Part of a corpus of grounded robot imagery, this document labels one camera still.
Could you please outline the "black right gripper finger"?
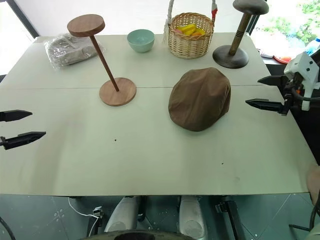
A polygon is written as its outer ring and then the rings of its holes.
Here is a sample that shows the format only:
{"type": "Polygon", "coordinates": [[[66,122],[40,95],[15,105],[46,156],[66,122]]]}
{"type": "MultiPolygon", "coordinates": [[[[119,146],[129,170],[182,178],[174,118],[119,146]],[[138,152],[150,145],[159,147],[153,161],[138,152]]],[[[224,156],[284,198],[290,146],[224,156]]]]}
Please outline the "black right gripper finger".
{"type": "Polygon", "coordinates": [[[257,82],[268,86],[283,87],[287,84],[288,78],[285,75],[270,75],[259,79],[257,82]]]}
{"type": "Polygon", "coordinates": [[[285,94],[283,103],[262,98],[248,99],[245,100],[245,103],[260,110],[277,112],[282,116],[286,116],[292,106],[292,95],[285,94]]]}

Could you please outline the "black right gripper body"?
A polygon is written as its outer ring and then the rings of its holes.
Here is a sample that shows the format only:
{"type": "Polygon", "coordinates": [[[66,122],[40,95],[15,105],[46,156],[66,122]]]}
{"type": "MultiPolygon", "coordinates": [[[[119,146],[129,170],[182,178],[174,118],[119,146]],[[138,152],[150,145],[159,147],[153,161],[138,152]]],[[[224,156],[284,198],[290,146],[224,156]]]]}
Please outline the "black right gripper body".
{"type": "Polygon", "coordinates": [[[299,72],[294,73],[293,79],[288,81],[284,87],[284,98],[303,101],[304,97],[297,92],[297,90],[301,87],[303,80],[304,78],[299,72]]]}

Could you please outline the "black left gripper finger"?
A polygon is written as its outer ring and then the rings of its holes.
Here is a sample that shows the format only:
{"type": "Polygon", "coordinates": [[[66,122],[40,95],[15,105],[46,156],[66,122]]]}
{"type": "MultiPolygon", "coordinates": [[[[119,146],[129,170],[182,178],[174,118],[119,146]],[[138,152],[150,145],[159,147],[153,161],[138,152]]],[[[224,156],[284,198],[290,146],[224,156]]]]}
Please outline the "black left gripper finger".
{"type": "Polygon", "coordinates": [[[7,110],[0,112],[0,121],[1,122],[11,122],[17,121],[28,116],[31,116],[33,113],[26,110],[7,110]]]}
{"type": "Polygon", "coordinates": [[[45,131],[32,131],[17,135],[16,137],[5,138],[0,137],[0,145],[4,147],[5,150],[21,147],[28,145],[32,142],[37,141],[46,134],[45,131]]]}

